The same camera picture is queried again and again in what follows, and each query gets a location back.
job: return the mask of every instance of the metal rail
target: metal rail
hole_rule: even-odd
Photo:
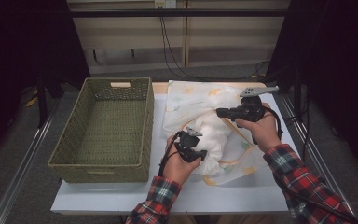
[[[294,117],[295,116],[294,106],[293,106],[292,102],[289,100],[289,98],[287,96],[283,96],[282,102],[283,102],[283,105],[284,105],[286,111],[289,113],[289,116]],[[294,122],[294,125],[296,127],[296,131],[298,132],[298,135],[300,136],[301,140],[304,143],[305,139],[307,138],[307,136],[306,136],[307,128],[305,127],[304,123],[298,122],[297,120]],[[351,208],[350,202],[348,201],[345,194],[342,192],[336,179],[331,174],[326,163],[324,162],[324,159],[323,159],[321,153],[319,152],[319,149],[316,147],[316,145],[314,144],[314,142],[310,136],[308,136],[308,138],[307,138],[307,147],[309,149],[308,152],[310,154],[310,158],[312,159],[313,163],[315,164],[316,169],[318,170],[319,174],[321,176],[323,176],[324,179],[326,180],[326,184],[335,193],[341,195],[341,197],[347,202],[347,205],[348,205],[350,211],[354,214],[354,212]]]
[[[46,120],[45,124],[36,131],[34,140],[28,147],[28,150],[25,153],[24,158],[22,159],[19,169],[12,178],[4,196],[0,201],[0,224],[5,223],[7,220],[8,214],[21,191],[21,187],[25,180],[25,177],[27,176],[31,165],[34,162],[35,155],[41,147],[43,140],[48,132],[52,117],[56,112],[60,101],[61,99],[54,101],[53,105],[51,106],[50,115],[48,116],[48,119]]]
[[[89,10],[32,10],[12,11],[12,14],[37,16],[68,16],[72,18],[101,17],[286,17],[314,14],[313,11],[289,11],[287,9],[89,9]]]

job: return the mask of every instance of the person's right hand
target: person's right hand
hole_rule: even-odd
[[[269,104],[267,103],[263,103],[263,106],[269,108]],[[263,152],[267,152],[269,149],[281,144],[276,130],[275,118],[268,111],[264,114],[264,118],[258,122],[243,119],[235,119],[235,122],[242,128],[251,131],[252,137]]]

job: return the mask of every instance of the white table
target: white table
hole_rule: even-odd
[[[155,117],[153,126],[150,176],[147,183],[68,184],[62,182],[51,211],[65,215],[113,214],[127,215],[136,204],[146,199],[153,176],[164,154],[166,138],[162,132],[162,119],[166,94],[155,91]],[[282,141],[295,152],[296,147],[283,123],[281,113],[271,94],[260,96],[281,117]],[[234,180],[223,187],[208,186],[196,175],[183,185],[172,207],[172,214],[235,214],[276,213],[287,211],[285,199],[273,180],[269,167]]]

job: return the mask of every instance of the wire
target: wire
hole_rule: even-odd
[[[268,107],[263,106],[263,105],[262,105],[261,107],[263,107],[264,109],[266,109],[269,113],[271,113],[271,114],[275,117],[275,119],[276,119],[276,121],[277,121],[277,133],[278,133],[278,138],[279,138],[279,140],[281,140],[281,139],[282,139],[282,127],[281,127],[281,120],[279,119],[278,114],[277,114],[273,109],[271,109],[271,108],[268,108]]]
[[[275,77],[280,76],[283,72],[285,72],[286,70],[290,69],[293,65],[291,63],[287,64],[286,66],[282,66],[281,68],[279,68],[277,71],[275,71],[274,73],[268,74],[268,76],[265,76],[261,79],[259,79],[259,82],[262,83],[268,83],[268,82],[272,82],[275,80]]]
[[[309,94],[307,94],[305,97],[304,97],[304,101],[307,102],[309,100]],[[309,104],[304,104],[303,107],[301,108],[301,112],[300,112],[300,117],[302,118],[302,116],[304,116],[305,113],[308,112],[308,107],[309,107]],[[291,120],[292,122],[290,123],[286,123],[286,126],[289,126],[291,124],[293,124],[296,120],[298,120],[298,117],[297,116],[292,116],[292,117],[287,117],[287,118],[283,118],[284,121],[287,121],[287,120]]]
[[[176,138],[178,138],[178,136],[179,136],[180,133],[181,133],[181,132],[177,132],[177,133],[173,136],[173,138],[172,138],[170,144],[168,145],[167,149],[165,150],[165,154],[164,154],[164,156],[162,157],[161,164],[159,165],[158,176],[163,176],[163,174],[164,174],[164,169],[165,169],[165,165],[167,164],[168,159],[169,159],[173,154],[178,153],[178,152],[175,152],[175,153],[173,153],[172,155],[170,155],[170,151],[171,151],[171,148],[172,148],[172,146],[173,146],[173,142],[176,140]]]
[[[31,86],[31,87],[25,88],[24,90],[22,90],[21,95],[27,94],[28,92],[30,92],[30,91],[33,90],[34,88],[36,88],[36,87],[35,87],[35,86]]]
[[[307,126],[306,126],[306,132],[305,132],[305,139],[304,139],[304,145],[303,145],[303,155],[302,160],[305,161],[305,155],[307,152],[307,142],[310,139],[310,93],[307,91],[306,96],[306,103],[303,105],[307,107]]]
[[[166,26],[165,26],[165,21],[164,21],[164,18],[163,17],[160,17],[160,23],[161,23],[161,30],[162,30],[162,39],[163,39],[163,44],[164,44],[164,58],[165,58],[165,63],[167,64],[167,67],[168,69],[171,71],[171,73],[173,73],[175,76],[178,76],[178,77],[183,77],[179,74],[176,74],[173,72],[173,70],[170,68],[170,66],[168,65],[168,60],[167,60],[167,55],[166,55],[166,44],[165,44],[165,40],[167,40],[167,45],[168,45],[168,48],[169,48],[169,51],[171,53],[171,56],[172,56],[172,59],[173,59],[173,62],[175,63],[176,67],[186,76],[188,77],[193,77],[195,79],[199,79],[201,81],[208,81],[208,80],[242,80],[242,79],[246,79],[247,77],[251,77],[251,76],[254,76],[254,75],[259,75],[258,72],[259,70],[264,66],[265,63],[269,63],[269,61],[264,61],[264,62],[260,62],[258,63],[256,66],[255,66],[255,73],[254,74],[251,74],[249,76],[245,76],[245,77],[196,77],[196,76],[192,76],[190,75],[189,73],[185,72],[177,63],[173,53],[172,53],[172,48],[171,48],[171,43],[170,43],[170,40],[168,38],[168,35],[167,35],[167,29],[166,29]]]
[[[323,205],[321,203],[317,203],[315,201],[312,201],[310,200],[309,198],[297,193],[297,192],[294,192],[293,190],[289,189],[288,186],[286,186],[282,181],[280,181],[278,179],[278,177],[276,177],[274,175],[274,179],[275,179],[275,182],[277,183],[277,185],[282,189],[282,191],[288,193],[288,194],[291,194],[292,196],[295,196],[296,198],[300,199],[301,201],[304,201],[305,203],[310,203],[312,205],[315,205],[316,207],[318,208],[321,208],[329,213],[333,213],[334,215],[338,216],[338,217],[341,217],[343,219],[345,219],[346,221],[350,222],[350,223],[358,223],[358,219],[356,217],[349,217],[347,216],[346,214],[342,213],[342,212],[339,212],[338,210],[334,209],[334,208],[331,208],[331,207],[328,207],[326,205]]]

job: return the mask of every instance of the red plaid shirt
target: red plaid shirt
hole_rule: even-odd
[[[264,155],[264,159],[277,181],[281,181],[292,191],[349,217],[352,216],[341,196],[327,187],[320,176],[310,174],[304,162],[289,145],[282,144],[270,149]],[[181,188],[170,179],[155,176],[146,201],[134,208],[127,223],[166,223],[170,209]],[[284,189],[282,191],[290,214],[296,223],[345,223],[335,214],[305,203]]]

